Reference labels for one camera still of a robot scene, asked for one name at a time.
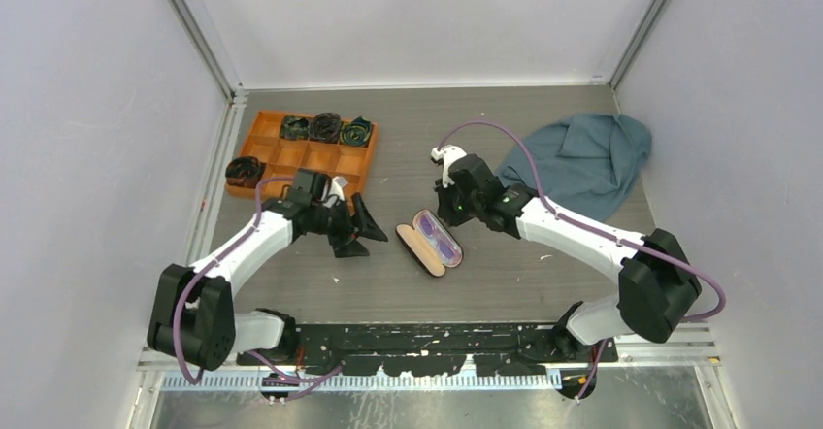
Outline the black glasses case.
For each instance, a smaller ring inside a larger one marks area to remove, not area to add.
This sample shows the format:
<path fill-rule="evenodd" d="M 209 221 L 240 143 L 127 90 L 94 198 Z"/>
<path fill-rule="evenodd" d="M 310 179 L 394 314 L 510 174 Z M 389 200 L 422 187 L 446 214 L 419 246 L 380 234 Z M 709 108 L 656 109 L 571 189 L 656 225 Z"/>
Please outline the black glasses case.
<path fill-rule="evenodd" d="M 414 228 L 413 220 L 414 217 L 410 223 L 398 224 L 395 227 L 396 236 L 407 252 L 429 276 L 433 278 L 444 276 L 448 269 L 453 268 L 447 268 L 443 265 L 435 250 L 427 243 L 422 234 Z"/>

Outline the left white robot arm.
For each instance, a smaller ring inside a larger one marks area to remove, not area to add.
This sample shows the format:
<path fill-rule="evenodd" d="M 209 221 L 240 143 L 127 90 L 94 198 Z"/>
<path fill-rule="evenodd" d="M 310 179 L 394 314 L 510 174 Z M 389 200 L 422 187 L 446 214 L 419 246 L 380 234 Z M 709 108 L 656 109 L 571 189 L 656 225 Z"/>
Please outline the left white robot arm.
<path fill-rule="evenodd" d="M 264 199 L 264 179 L 254 190 L 255 212 L 229 241 L 191 265 L 171 264 L 160 274 L 148 347 L 173 356 L 184 378 L 198 383 L 233 354 L 258 353 L 276 365 L 289 363 L 299 347 L 295 319 L 271 309 L 236 313 L 234 298 L 261 266 L 298 238 L 327 238 L 337 258 L 366 257 L 362 240 L 386 234 L 360 193 L 346 196 L 342 177 L 300 168 L 280 197 Z"/>

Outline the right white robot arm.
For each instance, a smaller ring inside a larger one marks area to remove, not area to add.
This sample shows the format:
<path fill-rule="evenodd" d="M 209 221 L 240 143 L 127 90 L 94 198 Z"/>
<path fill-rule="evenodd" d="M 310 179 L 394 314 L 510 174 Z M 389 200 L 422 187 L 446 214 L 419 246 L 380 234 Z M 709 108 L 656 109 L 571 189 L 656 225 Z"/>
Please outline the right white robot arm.
<path fill-rule="evenodd" d="M 578 361 L 601 340 L 636 334 L 662 344 L 702 292 L 674 235 L 610 227 L 564 208 L 548 209 L 538 192 L 503 186 L 485 161 L 456 146 L 434 148 L 438 216 L 459 226 L 477 219 L 493 232 L 555 248 L 614 282 L 614 294 L 573 304 L 549 332 L 557 354 Z"/>

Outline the purple sunglasses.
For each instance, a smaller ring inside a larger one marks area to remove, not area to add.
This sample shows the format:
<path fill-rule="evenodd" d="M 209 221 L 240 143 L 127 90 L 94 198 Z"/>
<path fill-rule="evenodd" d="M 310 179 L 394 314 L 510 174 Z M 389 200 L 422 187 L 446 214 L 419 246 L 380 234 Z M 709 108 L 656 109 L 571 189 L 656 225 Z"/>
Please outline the purple sunglasses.
<path fill-rule="evenodd" d="M 414 217 L 413 226 L 435 250 L 445 267 L 455 268 L 462 263 L 463 249 L 435 214 L 427 209 L 419 211 Z"/>

